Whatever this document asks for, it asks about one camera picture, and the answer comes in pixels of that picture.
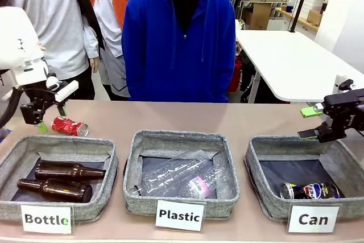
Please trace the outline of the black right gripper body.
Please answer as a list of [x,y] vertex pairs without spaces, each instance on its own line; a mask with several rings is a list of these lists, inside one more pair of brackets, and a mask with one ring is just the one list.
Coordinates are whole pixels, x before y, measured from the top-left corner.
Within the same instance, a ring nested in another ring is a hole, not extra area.
[[347,129],[363,131],[363,89],[325,96],[322,104],[331,121],[317,127],[320,143],[346,138]]

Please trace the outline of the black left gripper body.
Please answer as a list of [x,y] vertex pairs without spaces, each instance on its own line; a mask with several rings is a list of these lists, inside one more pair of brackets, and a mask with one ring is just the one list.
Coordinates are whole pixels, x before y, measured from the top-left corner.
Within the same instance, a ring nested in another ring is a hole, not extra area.
[[31,98],[28,104],[21,104],[20,111],[26,124],[37,125],[43,122],[43,116],[48,108],[55,104],[55,95]]

